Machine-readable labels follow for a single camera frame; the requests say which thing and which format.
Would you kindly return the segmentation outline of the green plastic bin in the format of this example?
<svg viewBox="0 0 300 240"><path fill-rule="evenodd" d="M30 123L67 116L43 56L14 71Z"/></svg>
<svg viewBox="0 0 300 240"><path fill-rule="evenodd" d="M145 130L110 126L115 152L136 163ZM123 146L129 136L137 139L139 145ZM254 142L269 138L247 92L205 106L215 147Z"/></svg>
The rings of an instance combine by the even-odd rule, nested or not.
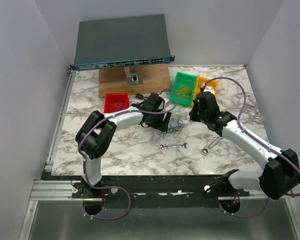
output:
<svg viewBox="0 0 300 240"><path fill-rule="evenodd" d="M197 83L197 76L177 72L173 83L174 94L171 92L170 100L172 103L176 103L178 97L178 104L182 106L190 107L193 103L194 90Z"/></svg>

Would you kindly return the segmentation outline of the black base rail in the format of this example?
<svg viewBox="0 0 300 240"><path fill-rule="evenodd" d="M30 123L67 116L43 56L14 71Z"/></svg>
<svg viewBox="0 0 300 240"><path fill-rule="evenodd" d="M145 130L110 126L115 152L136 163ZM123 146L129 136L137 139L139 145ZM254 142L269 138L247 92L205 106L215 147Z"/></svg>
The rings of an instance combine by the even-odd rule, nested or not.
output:
<svg viewBox="0 0 300 240"><path fill-rule="evenodd" d="M79 176L53 176L43 172L43 181L60 182L70 187L69 199L81 201L87 210L218 208L220 202L238 210L240 198L250 194L236 190L227 175L104 175L91 188Z"/></svg>

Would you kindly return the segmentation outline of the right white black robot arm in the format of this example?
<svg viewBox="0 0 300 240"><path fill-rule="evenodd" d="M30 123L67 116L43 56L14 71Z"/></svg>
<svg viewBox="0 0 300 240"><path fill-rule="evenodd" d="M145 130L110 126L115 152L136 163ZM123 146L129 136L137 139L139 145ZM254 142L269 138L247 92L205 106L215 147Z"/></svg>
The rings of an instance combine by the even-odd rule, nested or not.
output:
<svg viewBox="0 0 300 240"><path fill-rule="evenodd" d="M278 200L300 184L297 154L266 142L228 111L220 111L214 94L208 91L196 95L190 120L201 122L210 131L231 141L251 156L261 167L260 171L233 170L220 183L220 191L231 196L239 189L264 192L269 198Z"/></svg>

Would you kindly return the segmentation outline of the grey blue network switch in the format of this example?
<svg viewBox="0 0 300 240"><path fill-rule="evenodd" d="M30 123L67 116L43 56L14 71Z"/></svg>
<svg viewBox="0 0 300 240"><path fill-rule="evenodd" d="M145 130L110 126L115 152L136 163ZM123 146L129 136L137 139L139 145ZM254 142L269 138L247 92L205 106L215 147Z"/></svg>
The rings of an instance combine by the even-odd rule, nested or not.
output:
<svg viewBox="0 0 300 240"><path fill-rule="evenodd" d="M171 55L164 14L81 21L74 71L169 64Z"/></svg>

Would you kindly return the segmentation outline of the grey metal bracket stand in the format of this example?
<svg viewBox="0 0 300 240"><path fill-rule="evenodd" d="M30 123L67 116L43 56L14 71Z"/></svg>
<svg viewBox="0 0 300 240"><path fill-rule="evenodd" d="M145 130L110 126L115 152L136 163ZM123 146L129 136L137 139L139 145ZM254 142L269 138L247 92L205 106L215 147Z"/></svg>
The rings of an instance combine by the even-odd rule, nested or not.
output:
<svg viewBox="0 0 300 240"><path fill-rule="evenodd" d="M136 85L143 85L144 78L141 72L138 72L135 67L124 67L124 72L126 75L126 81L128 86L136 86Z"/></svg>

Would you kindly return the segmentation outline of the wooden board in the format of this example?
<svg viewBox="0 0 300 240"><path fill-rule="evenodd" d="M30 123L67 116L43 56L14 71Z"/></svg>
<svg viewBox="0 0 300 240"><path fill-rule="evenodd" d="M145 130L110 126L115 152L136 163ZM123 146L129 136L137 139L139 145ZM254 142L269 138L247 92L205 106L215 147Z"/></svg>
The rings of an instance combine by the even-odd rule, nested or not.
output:
<svg viewBox="0 0 300 240"><path fill-rule="evenodd" d="M99 71L99 97L108 93L127 93L128 95L158 93L172 88L172 81L166 64L130 67L142 74L143 84L128 85L124 68L101 69Z"/></svg>

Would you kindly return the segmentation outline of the red plastic bin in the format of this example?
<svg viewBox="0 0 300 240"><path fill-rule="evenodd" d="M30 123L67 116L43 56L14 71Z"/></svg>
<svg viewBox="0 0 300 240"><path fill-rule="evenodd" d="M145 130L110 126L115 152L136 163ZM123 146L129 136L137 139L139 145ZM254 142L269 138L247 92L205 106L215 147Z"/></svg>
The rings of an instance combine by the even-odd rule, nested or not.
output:
<svg viewBox="0 0 300 240"><path fill-rule="evenodd" d="M104 113L115 113L129 107L128 93L107 93L105 95Z"/></svg>

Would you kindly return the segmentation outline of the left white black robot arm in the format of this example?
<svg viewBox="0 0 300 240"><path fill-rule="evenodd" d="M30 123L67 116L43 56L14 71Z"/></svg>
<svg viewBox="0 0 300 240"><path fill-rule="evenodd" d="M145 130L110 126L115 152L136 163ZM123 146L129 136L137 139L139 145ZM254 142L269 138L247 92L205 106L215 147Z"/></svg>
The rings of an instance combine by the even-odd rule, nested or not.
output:
<svg viewBox="0 0 300 240"><path fill-rule="evenodd" d="M75 136L78 153L83 157L83 191L91 198L97 197L101 190L102 156L119 130L131 126L150 127L161 132L168 129L172 109L167 109L171 101L158 93L151 93L139 103L133 103L126 109L101 113L93 111Z"/></svg>

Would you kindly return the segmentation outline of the aluminium extrusion frame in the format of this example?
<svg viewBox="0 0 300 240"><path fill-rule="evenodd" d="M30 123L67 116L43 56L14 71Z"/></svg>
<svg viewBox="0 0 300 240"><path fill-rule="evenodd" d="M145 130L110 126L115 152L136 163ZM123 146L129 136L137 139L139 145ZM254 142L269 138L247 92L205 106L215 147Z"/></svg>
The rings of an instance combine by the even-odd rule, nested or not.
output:
<svg viewBox="0 0 300 240"><path fill-rule="evenodd" d="M36 177L32 183L31 191L33 192L35 189L35 184L40 183L41 185L47 184L48 180L46 178L51 177L51 172L54 165L54 157L57 152L59 139L62 132L62 126L65 119L66 109L69 103L71 90L73 87L74 79L75 79L76 71L72 69L72 67L69 67L69 73L67 74L67 82L66 82L66 88L64 91L62 104L60 107L60 111L58 114L54 134L50 143L50 147L48 150L47 157L45 159L44 165L41 167L41 172L38 177ZM28 206L26 209L25 217L22 223L19 239L20 240L28 240L31 236L31 229L34 223L35 214L38 207L39 201L45 201L45 200L52 200L55 201L57 198L55 196L49 197L47 194L44 194L39 197L39 199L33 200L33 197L29 197Z"/></svg>

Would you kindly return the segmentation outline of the orange plastic bin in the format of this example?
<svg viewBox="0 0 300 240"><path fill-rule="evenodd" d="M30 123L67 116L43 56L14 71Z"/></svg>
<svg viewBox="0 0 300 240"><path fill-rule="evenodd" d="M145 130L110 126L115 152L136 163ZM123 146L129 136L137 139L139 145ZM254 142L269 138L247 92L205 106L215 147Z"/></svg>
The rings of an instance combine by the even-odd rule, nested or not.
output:
<svg viewBox="0 0 300 240"><path fill-rule="evenodd" d="M201 77L201 76L198 76L197 77L197 80L196 80L196 85L195 85L195 89L194 89L194 93L193 93L193 98L192 100L194 101L197 94L199 94L201 92L201 86L202 84L206 83L209 79L208 78L205 78L205 77ZM211 82L209 82L207 85L208 86L212 86L215 90L215 97L217 97L217 90L218 90L218 81L217 80L213 80Z"/></svg>

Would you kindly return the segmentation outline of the silver ratchet wrench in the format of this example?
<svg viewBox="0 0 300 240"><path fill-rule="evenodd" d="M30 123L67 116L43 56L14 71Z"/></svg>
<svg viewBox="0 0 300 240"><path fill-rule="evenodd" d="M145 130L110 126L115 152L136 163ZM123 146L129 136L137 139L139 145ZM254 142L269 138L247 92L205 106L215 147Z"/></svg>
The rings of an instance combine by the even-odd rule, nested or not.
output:
<svg viewBox="0 0 300 240"><path fill-rule="evenodd" d="M210 153L211 149L218 144L223 139L222 136L217 137L215 140L213 140L211 143L206 145L204 148L201 149L201 153L206 156Z"/></svg>

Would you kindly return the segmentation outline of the silver open-end wrench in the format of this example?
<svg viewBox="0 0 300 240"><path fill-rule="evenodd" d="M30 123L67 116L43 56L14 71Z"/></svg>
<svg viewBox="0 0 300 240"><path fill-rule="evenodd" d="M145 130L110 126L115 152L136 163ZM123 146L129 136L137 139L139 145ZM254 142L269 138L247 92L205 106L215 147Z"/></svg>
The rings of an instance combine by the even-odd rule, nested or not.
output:
<svg viewBox="0 0 300 240"><path fill-rule="evenodd" d="M184 142L182 144L172 144L172 145L163 145L161 144L159 147L159 149L172 149L172 148L185 148L187 149L188 148L188 143L187 142Z"/></svg>

